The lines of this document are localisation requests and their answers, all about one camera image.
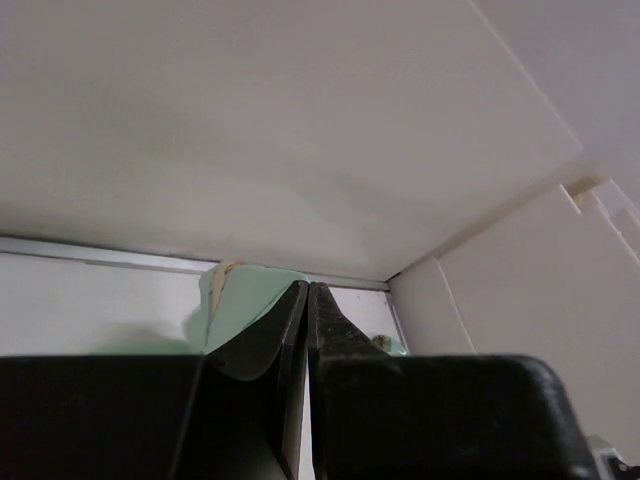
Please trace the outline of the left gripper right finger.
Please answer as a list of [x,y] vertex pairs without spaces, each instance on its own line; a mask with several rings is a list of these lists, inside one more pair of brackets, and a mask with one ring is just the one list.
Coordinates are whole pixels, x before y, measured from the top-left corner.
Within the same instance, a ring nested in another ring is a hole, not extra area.
[[594,479],[562,382],[522,355],[394,357],[308,295],[313,467],[319,479]]

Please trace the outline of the green cartoon print cloth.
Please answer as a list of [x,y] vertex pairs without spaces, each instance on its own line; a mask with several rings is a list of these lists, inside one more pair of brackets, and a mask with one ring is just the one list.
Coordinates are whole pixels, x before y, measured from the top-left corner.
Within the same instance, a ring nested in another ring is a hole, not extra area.
[[[216,265],[198,282],[200,306],[181,324],[182,337],[164,336],[150,324],[122,325],[95,346],[95,354],[188,355],[211,353],[256,323],[283,296],[290,284],[307,277],[296,271],[230,262]],[[331,293],[344,313],[378,347],[404,356],[389,301],[380,292],[335,288]]]

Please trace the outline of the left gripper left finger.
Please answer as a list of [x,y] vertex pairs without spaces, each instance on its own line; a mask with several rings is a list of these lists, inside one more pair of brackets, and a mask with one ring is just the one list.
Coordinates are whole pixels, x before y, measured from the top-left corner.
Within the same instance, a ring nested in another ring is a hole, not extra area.
[[5,479],[293,479],[308,285],[209,354],[1,361]]

